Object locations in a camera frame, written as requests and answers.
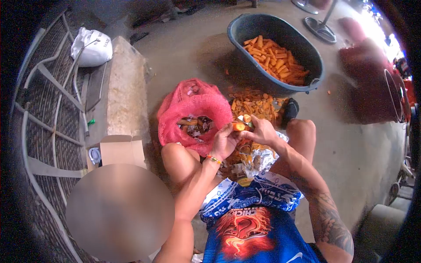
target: person's left hand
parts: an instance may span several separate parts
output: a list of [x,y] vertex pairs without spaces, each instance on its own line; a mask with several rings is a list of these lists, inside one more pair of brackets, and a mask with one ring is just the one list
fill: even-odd
[[215,134],[209,155],[222,162],[235,150],[237,143],[241,140],[239,135],[239,132],[232,132],[232,123],[227,123]]

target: knee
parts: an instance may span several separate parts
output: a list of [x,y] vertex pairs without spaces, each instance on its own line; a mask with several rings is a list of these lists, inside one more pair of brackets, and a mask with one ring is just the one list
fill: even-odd
[[168,143],[162,147],[161,150],[161,156],[163,159],[168,158],[171,155],[177,154],[177,152],[180,152],[181,150],[184,150],[184,146],[178,143]]
[[287,125],[287,133],[301,136],[316,136],[316,125],[311,120],[293,119]]

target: concrete floor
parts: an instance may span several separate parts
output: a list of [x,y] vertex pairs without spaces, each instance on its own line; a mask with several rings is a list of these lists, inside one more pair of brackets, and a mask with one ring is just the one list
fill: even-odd
[[[148,114],[155,118],[164,96],[178,82],[192,77],[217,85],[223,94],[231,85],[238,90],[244,88],[239,84],[242,76],[224,74],[225,68],[232,67],[234,50],[226,35],[228,24],[246,12],[268,13],[286,20],[308,38],[324,61],[326,78],[319,88],[309,95],[297,93],[293,97],[300,106],[298,118],[310,119],[317,127],[313,165],[328,184],[343,222],[355,231],[364,212],[383,203],[395,181],[404,141],[402,124],[359,125],[352,121],[354,115],[345,98],[352,86],[337,59],[338,49],[347,46],[347,36],[337,19],[354,16],[355,11],[344,2],[338,3],[328,22],[338,41],[327,45],[307,31],[301,20],[308,14],[290,1],[261,2],[258,9],[250,6],[250,2],[232,7],[208,6],[192,16],[142,29],[150,34],[134,47],[156,73],[147,87]],[[321,11],[314,17],[323,20],[325,15],[326,11]],[[194,222],[195,246],[203,251],[207,233],[199,221]],[[297,208],[296,225],[306,242],[314,241],[306,200]]]

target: cardboard box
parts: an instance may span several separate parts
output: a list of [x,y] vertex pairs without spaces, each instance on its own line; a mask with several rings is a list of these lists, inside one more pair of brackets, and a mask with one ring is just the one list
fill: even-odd
[[[86,149],[86,158],[88,161],[88,172],[98,167],[92,164],[89,159],[88,151],[93,145]],[[137,165],[146,169],[145,155],[143,153],[143,144],[140,136],[130,135],[108,135],[102,138],[99,143],[101,152],[102,165],[110,165],[114,163],[127,163]]]

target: hand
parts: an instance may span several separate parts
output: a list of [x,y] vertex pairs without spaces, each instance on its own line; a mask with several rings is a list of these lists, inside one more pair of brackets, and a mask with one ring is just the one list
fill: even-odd
[[278,141],[279,136],[276,134],[272,123],[265,119],[259,119],[254,115],[251,115],[251,121],[255,127],[254,132],[244,130],[240,133],[240,137],[273,148],[273,145]]
[[232,154],[240,140],[239,132],[232,132],[232,123],[230,122],[215,134],[209,155],[222,162]]

